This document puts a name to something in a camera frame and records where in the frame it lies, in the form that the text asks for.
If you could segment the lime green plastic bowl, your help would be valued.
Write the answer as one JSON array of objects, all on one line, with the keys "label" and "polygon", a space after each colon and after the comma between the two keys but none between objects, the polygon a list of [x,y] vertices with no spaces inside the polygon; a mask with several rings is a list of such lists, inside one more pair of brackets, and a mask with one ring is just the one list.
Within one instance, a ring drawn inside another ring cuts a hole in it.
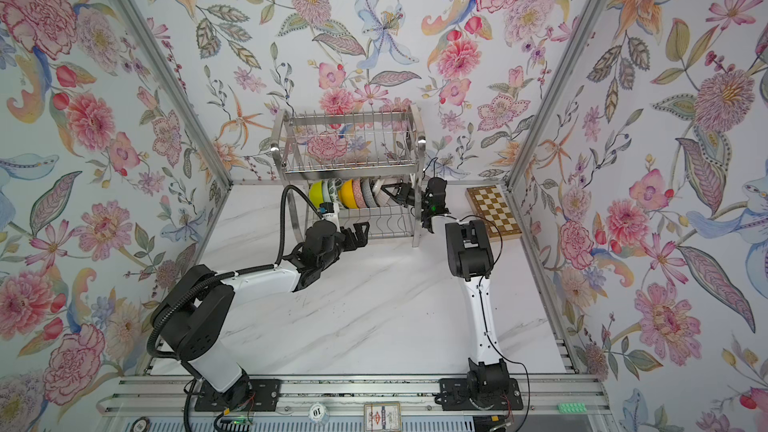
[{"label": "lime green plastic bowl", "polygon": [[308,197],[315,208],[319,208],[321,204],[325,202],[322,181],[317,181],[311,184]]}]

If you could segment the green leaf pattern bowl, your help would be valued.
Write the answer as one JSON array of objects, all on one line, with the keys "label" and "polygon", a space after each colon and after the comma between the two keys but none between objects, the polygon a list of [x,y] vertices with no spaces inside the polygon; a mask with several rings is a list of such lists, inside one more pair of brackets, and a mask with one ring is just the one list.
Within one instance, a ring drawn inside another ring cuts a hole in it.
[{"label": "green leaf pattern bowl", "polygon": [[341,179],[333,178],[328,180],[329,196],[336,210],[341,210],[343,207],[343,204],[340,198],[340,189],[342,185],[343,185],[343,181]]}]

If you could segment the pale teal ceramic bowl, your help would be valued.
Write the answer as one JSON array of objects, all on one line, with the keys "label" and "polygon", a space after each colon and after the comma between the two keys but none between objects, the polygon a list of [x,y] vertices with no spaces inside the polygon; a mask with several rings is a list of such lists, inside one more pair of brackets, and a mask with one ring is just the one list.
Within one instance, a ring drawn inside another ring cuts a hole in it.
[{"label": "pale teal ceramic bowl", "polygon": [[321,192],[322,192],[322,202],[323,203],[331,203],[332,199],[331,199],[331,195],[330,195],[330,192],[329,192],[329,187],[328,187],[328,181],[327,180],[322,180],[321,181]]}]

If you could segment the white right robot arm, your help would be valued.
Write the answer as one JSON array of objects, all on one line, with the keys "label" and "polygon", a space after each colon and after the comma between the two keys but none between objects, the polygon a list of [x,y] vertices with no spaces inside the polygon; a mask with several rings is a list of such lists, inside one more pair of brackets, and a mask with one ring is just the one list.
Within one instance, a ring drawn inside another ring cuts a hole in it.
[{"label": "white right robot arm", "polygon": [[468,358],[466,392],[457,399],[488,410],[493,400],[510,393],[508,363],[499,350],[490,300],[491,275],[501,256],[493,251],[488,233],[495,225],[476,214],[461,219],[451,215],[446,206],[447,182],[439,177],[429,179],[424,191],[403,182],[383,185],[381,191],[396,204],[410,208],[430,233],[435,218],[447,220],[447,263],[451,275],[462,282],[475,336],[473,354]]}]

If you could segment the yellow plastic bowl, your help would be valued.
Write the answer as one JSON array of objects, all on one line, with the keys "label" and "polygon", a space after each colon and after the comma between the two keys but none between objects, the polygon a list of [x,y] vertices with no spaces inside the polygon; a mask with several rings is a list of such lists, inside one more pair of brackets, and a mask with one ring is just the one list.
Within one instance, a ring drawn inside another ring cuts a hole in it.
[{"label": "yellow plastic bowl", "polygon": [[353,181],[345,181],[339,190],[339,198],[342,205],[347,209],[357,209],[357,202],[354,196]]}]

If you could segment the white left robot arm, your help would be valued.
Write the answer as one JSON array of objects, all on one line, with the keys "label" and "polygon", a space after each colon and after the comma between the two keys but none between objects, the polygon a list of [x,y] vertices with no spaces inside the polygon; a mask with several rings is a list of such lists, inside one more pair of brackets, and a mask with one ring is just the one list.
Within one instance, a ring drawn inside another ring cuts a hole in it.
[{"label": "white left robot arm", "polygon": [[[294,196],[310,206],[316,221],[306,230],[304,240],[287,250],[285,214]],[[350,228],[341,226],[333,203],[315,206],[300,188],[285,186],[280,197],[276,259],[225,273],[203,264],[190,268],[155,310],[147,353],[181,363],[193,377],[204,380],[220,394],[238,391],[248,383],[249,375],[221,338],[232,309],[308,288],[343,253],[365,247],[369,230],[367,222]]]}]

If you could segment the pink ribbed glass bowl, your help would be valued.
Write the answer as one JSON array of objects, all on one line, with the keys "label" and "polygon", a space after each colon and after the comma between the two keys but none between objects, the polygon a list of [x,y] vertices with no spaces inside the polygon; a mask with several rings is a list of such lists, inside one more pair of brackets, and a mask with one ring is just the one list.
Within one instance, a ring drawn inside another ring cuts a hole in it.
[{"label": "pink ribbed glass bowl", "polygon": [[374,200],[377,206],[380,208],[383,208],[389,202],[389,196],[386,194],[386,192],[383,189],[384,185],[385,185],[385,180],[383,178],[374,180],[372,185]]}]

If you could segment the black white patterned bowl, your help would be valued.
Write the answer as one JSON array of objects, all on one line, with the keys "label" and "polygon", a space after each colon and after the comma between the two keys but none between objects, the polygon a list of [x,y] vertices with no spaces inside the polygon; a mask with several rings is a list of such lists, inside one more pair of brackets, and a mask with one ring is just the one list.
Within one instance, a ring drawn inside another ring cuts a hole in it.
[{"label": "black white patterned bowl", "polygon": [[364,195],[361,188],[361,182],[359,179],[352,180],[352,190],[353,190],[353,197],[355,200],[356,207],[358,209],[366,208],[367,204],[364,199]]}]

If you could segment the dark blue floral bowl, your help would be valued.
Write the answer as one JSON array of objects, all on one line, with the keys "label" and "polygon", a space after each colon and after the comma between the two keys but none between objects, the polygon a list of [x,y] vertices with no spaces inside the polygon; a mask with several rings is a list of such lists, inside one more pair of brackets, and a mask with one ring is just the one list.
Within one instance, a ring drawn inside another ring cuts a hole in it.
[{"label": "dark blue floral bowl", "polygon": [[369,178],[363,178],[360,180],[360,187],[362,191],[362,195],[366,204],[367,208],[376,208],[377,203],[374,198],[374,194],[372,193],[370,179]]}]

